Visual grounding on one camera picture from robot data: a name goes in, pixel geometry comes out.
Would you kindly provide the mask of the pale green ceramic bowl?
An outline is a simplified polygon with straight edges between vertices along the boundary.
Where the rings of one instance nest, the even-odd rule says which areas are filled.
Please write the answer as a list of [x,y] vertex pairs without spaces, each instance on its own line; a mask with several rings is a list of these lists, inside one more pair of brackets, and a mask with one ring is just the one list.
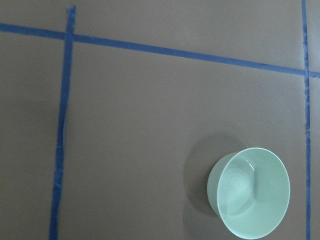
[[206,193],[210,207],[232,234],[256,240],[270,234],[283,220],[291,186],[287,169],[276,154],[251,147],[214,164]]

